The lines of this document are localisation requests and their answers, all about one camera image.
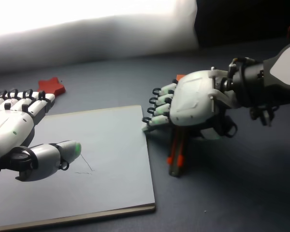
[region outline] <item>pencil line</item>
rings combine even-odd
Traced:
[[[88,167],[90,168],[90,170],[91,171],[93,171],[92,169],[91,169],[91,166],[89,165],[89,163],[87,163],[87,161],[84,159],[84,157],[83,157],[83,155],[81,154],[81,157],[83,158],[83,160],[86,162],[86,164],[88,165]]]

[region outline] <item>white paper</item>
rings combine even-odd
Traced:
[[[142,109],[129,106],[45,117],[30,146],[77,140],[67,171],[20,182],[0,172],[0,226],[154,203]]]

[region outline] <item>dark tabletop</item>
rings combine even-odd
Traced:
[[[140,104],[145,111],[155,87],[177,74],[227,70],[237,56],[264,60],[286,45],[283,39],[230,45],[197,54],[100,61],[0,76],[0,88],[37,89],[57,76],[67,92],[50,115]],[[248,109],[230,110],[238,134],[219,141],[190,141],[187,169],[168,175],[168,131],[147,137],[157,203],[154,213],[47,226],[52,232],[290,232],[290,105],[281,107],[271,128],[252,121]]]

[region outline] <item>red star-shaped object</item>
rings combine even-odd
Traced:
[[[55,96],[59,96],[66,92],[66,89],[62,84],[59,83],[57,77],[53,77],[47,81],[39,81],[38,91],[44,90],[45,93],[52,93]]]

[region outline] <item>robotic hand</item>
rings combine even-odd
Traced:
[[[67,170],[81,152],[76,141],[41,144],[28,148],[34,126],[55,103],[54,94],[17,89],[0,92],[0,171],[18,171],[16,179],[35,181]]]
[[[271,126],[274,112],[290,103],[290,44],[274,58],[234,58],[228,71],[193,72],[153,94],[144,131],[172,125],[201,139],[233,137],[237,126],[225,112],[241,106],[250,108],[253,120]]]

